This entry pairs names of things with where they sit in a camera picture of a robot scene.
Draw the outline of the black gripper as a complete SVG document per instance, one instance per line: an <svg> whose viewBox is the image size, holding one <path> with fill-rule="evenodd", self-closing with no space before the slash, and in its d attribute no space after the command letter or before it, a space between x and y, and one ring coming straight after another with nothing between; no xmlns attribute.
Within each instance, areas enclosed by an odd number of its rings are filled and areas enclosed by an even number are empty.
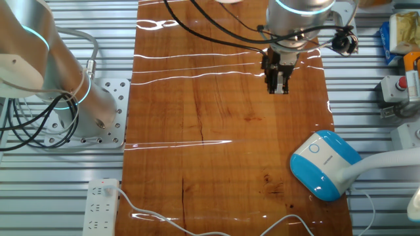
<svg viewBox="0 0 420 236"><path fill-rule="evenodd" d="M299 59L298 52L276 52L268 47L262 56L262 69L266 75L267 91L275 94L288 94L288 81Z"/></svg>

